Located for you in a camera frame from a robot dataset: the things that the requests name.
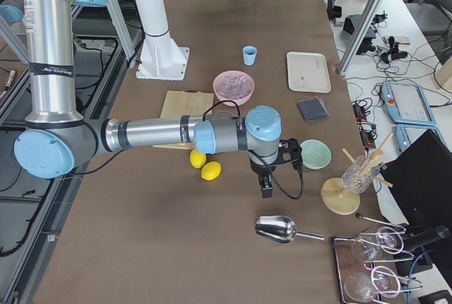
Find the blue joint cap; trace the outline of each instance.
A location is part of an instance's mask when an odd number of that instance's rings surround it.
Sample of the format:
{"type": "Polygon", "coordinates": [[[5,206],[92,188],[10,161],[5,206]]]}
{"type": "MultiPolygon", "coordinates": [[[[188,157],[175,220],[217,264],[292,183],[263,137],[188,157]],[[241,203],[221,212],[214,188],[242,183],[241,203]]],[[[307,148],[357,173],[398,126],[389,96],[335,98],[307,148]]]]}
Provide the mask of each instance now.
{"type": "Polygon", "coordinates": [[[73,4],[83,7],[105,7],[108,0],[75,0],[73,4]]]}
{"type": "Polygon", "coordinates": [[[18,23],[23,18],[23,12],[11,5],[0,6],[0,15],[3,16],[7,23],[18,23]]]}
{"type": "Polygon", "coordinates": [[[215,132],[209,121],[199,122],[194,128],[194,143],[200,153],[214,154],[216,150],[215,132]]]}
{"type": "Polygon", "coordinates": [[[20,166],[39,178],[55,178],[70,172],[75,158],[69,146],[53,133],[29,129],[16,139],[14,154],[20,166]]]}
{"type": "Polygon", "coordinates": [[[245,118],[248,132],[262,141],[273,141],[281,136],[281,117],[270,106],[257,106],[245,118]]]}

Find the wine glass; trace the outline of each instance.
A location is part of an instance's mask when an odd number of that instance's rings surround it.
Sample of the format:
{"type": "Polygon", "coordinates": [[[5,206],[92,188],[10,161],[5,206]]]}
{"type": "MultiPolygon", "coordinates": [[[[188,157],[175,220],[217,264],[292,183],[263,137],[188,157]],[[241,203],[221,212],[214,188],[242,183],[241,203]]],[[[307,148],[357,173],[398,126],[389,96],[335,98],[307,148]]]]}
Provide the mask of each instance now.
{"type": "Polygon", "coordinates": [[[375,233],[360,233],[352,243],[351,252],[355,259],[364,262],[366,269],[371,269],[367,263],[400,261],[400,259],[382,259],[381,255],[383,251],[396,255],[404,252],[403,247],[400,233],[392,227],[382,226],[375,233]]]}
{"type": "Polygon", "coordinates": [[[400,293],[400,281],[394,271],[380,266],[374,267],[370,275],[357,272],[348,277],[344,283],[344,290],[358,303],[374,301],[386,304],[379,300],[378,295],[386,298],[396,297],[400,293]]]}

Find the light blue cup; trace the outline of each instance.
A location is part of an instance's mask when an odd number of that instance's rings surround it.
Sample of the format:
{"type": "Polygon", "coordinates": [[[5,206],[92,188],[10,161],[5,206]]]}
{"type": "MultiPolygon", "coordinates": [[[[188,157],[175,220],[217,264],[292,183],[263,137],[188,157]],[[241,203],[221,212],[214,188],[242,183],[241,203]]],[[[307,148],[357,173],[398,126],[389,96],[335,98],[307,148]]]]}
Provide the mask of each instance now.
{"type": "Polygon", "coordinates": [[[256,60],[257,48],[254,46],[245,46],[243,47],[243,63],[247,66],[251,66],[254,64],[254,60],[256,60]]]}
{"type": "Polygon", "coordinates": [[[319,140],[308,139],[300,145],[302,147],[303,165],[311,170],[324,168],[331,162],[331,151],[319,140]]]}

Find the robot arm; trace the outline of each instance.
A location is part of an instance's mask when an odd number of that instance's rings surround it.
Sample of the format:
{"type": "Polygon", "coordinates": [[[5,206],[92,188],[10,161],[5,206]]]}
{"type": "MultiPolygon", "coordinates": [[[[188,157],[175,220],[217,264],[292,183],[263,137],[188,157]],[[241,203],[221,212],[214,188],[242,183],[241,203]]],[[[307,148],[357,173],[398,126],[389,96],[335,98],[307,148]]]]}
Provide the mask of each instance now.
{"type": "Polygon", "coordinates": [[[16,140],[14,153],[29,173],[54,178],[106,152],[192,141],[204,153],[250,151],[251,168],[259,175],[263,197],[271,197],[271,171],[287,162],[282,159],[286,150],[293,155],[290,162],[300,173],[301,149],[296,141],[280,145],[280,116],[268,106],[255,107],[246,118],[187,115],[125,122],[83,119],[75,102],[74,1],[24,0],[32,112],[25,118],[27,130],[16,140]]]}

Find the black monitor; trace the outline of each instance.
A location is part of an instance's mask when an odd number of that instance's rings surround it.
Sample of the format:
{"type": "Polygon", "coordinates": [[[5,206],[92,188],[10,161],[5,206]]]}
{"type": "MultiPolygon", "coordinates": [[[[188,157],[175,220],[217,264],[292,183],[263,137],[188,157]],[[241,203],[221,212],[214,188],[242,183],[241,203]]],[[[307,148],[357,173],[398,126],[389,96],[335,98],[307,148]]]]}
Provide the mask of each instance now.
{"type": "MultiPolygon", "coordinates": [[[[452,153],[433,131],[426,131],[381,174],[410,226],[444,225],[452,230],[452,153]]],[[[426,246],[438,270],[452,286],[452,238],[426,246]]]]}

